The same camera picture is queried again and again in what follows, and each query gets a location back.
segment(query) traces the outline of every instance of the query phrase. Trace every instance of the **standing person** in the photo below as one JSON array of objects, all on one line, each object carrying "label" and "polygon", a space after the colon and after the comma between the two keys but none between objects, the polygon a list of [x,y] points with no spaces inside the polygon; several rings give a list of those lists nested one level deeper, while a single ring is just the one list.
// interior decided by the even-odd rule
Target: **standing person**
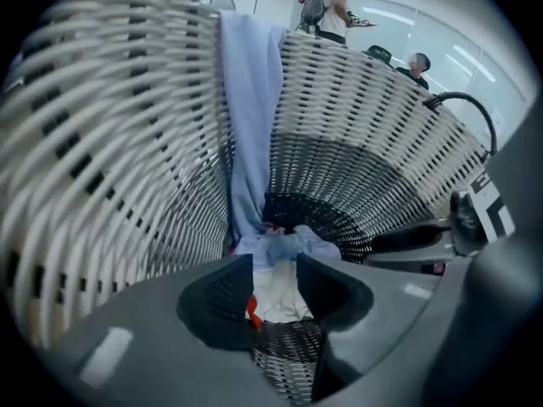
[{"label": "standing person", "polygon": [[396,70],[401,72],[403,75],[407,75],[410,79],[424,87],[424,89],[428,90],[428,82],[423,79],[423,72],[429,70],[430,65],[430,59],[428,59],[426,54],[416,53],[409,61],[409,70],[400,67],[396,68]]},{"label": "standing person", "polygon": [[315,28],[315,34],[319,37],[345,44],[345,36],[350,27],[373,26],[367,20],[353,25],[353,19],[348,14],[347,0],[324,0],[324,6],[326,12]]}]

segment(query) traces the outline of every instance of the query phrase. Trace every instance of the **wicker basket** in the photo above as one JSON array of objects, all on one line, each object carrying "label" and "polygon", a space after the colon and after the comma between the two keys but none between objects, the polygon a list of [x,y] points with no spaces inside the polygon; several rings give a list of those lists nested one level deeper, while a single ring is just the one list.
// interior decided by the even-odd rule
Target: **wicker basket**
[{"label": "wicker basket", "polygon": [[[58,0],[4,95],[0,254],[35,345],[135,282],[223,257],[234,140],[219,16],[188,0]],[[265,219],[305,223],[357,263],[377,234],[447,215],[484,149],[387,65],[289,34]],[[307,404],[312,321],[265,324],[254,358]]]}]

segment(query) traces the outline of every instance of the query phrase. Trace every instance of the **gray backpack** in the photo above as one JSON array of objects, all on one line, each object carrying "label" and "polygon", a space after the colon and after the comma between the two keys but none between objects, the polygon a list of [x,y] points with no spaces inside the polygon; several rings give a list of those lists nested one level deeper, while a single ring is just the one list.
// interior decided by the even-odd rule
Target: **gray backpack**
[{"label": "gray backpack", "polygon": [[308,25],[316,25],[326,12],[327,7],[324,6],[324,0],[304,0],[302,7],[302,23]]}]

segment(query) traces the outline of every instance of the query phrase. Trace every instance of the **light blue fabric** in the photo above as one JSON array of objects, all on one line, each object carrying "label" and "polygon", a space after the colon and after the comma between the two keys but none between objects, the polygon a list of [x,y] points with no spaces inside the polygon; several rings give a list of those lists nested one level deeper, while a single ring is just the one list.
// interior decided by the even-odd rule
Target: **light blue fabric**
[{"label": "light blue fabric", "polygon": [[234,254],[252,254],[253,270],[272,270],[280,260],[295,261],[298,254],[313,258],[341,259],[338,246],[323,241],[309,226],[294,228],[291,235],[253,235],[243,237]]},{"label": "light blue fabric", "polygon": [[270,145],[283,86],[286,28],[221,11],[222,66],[236,142],[230,199],[234,242],[262,233]]}]

